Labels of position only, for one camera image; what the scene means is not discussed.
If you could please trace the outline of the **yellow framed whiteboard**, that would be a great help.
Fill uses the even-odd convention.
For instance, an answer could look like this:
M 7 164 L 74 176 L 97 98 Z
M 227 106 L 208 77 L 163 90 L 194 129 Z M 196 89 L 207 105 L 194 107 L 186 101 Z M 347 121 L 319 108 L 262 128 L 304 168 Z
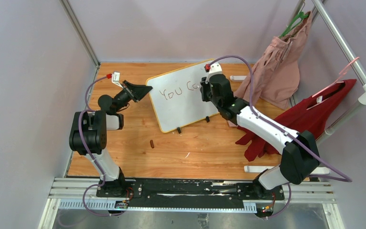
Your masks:
M 161 132 L 168 133 L 219 114 L 211 102 L 202 101 L 200 82 L 211 59 L 194 63 L 146 80 Z

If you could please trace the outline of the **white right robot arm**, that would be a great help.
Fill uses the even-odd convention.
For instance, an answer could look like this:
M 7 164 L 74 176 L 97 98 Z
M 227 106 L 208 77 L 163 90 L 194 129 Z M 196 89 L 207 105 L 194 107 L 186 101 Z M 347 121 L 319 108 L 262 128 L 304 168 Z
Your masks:
M 283 184 L 300 184 L 320 165 L 312 133 L 299 133 L 285 127 L 258 112 L 244 99 L 235 97 L 223 74 L 203 77 L 200 84 L 202 100 L 211 102 L 222 118 L 253 132 L 282 156 L 279 165 L 266 169 L 252 181 L 257 198 L 267 198 L 274 188 Z

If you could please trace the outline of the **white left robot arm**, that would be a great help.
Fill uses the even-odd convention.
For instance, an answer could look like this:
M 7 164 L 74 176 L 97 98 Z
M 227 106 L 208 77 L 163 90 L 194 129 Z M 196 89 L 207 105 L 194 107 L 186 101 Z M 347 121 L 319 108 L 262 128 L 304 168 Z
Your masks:
M 124 117 L 120 112 L 129 107 L 130 101 L 142 100 L 152 89 L 152 86 L 123 81 L 122 90 L 115 96 L 104 94 L 99 97 L 99 110 L 87 109 L 74 114 L 69 145 L 99 172 L 97 196 L 133 197 L 133 188 L 106 148 L 107 132 L 123 129 Z

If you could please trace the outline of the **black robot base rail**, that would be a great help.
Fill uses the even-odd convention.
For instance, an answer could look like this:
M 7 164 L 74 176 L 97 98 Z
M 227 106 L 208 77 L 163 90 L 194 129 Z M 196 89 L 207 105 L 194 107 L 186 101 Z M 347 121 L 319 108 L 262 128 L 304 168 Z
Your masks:
M 251 213 L 268 218 L 290 204 L 335 204 L 327 182 L 282 185 L 257 194 L 251 181 L 132 178 L 118 194 L 97 178 L 56 178 L 46 214 L 86 210 L 102 217 L 124 212 Z

